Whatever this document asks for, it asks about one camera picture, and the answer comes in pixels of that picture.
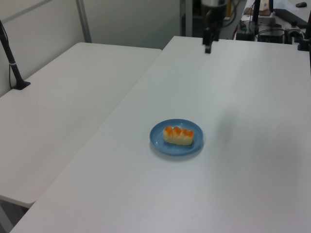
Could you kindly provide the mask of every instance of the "computer mouse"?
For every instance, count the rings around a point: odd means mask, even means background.
[[[296,4],[296,7],[298,7],[298,8],[306,7],[306,6],[307,6],[307,3],[304,1]]]

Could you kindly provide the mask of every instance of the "orange topping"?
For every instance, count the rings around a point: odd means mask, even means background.
[[[179,127],[174,127],[173,129],[178,135],[181,133],[181,128]]]
[[[188,130],[187,130],[187,129],[182,129],[182,131],[183,131],[183,134],[184,134],[184,135],[187,135],[187,133],[188,133]]]
[[[165,127],[164,130],[167,132],[168,135],[171,135],[171,134],[173,133],[173,130],[172,130],[172,127],[171,127],[171,126]]]
[[[193,136],[193,131],[189,130],[187,136],[192,137]]]

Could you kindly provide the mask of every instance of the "tabletop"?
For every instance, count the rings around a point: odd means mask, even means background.
[[[174,37],[12,233],[309,233],[309,65],[292,45]],[[158,152],[170,118],[204,146]]]
[[[78,43],[0,98],[0,199],[30,207],[161,50]]]

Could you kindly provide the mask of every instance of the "floor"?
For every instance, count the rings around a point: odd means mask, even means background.
[[[25,207],[0,200],[0,233],[9,233],[27,211]]]

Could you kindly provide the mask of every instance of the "white partition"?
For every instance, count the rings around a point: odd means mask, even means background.
[[[49,1],[3,25],[23,79],[74,44],[84,42],[75,0]],[[8,77],[9,63],[0,45],[0,96],[10,90]]]
[[[180,35],[180,0],[85,0],[93,43],[163,49]]]

